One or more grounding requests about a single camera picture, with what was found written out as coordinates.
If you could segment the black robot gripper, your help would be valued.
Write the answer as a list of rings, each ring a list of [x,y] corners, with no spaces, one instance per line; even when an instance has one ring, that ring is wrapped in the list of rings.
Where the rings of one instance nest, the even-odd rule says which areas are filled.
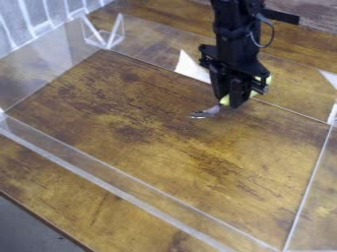
[[[250,98],[251,80],[266,83],[270,71],[258,59],[259,29],[215,29],[215,44],[201,44],[200,65],[209,71],[212,94],[222,99],[228,93],[228,106],[238,108]]]

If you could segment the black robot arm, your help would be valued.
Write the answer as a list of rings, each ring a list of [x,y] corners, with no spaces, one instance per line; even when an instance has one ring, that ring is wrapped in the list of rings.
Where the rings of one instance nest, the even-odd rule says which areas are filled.
[[[263,95],[271,73],[258,59],[263,0],[209,0],[215,45],[201,44],[199,64],[209,71],[209,84],[220,105],[236,108],[252,95]]]

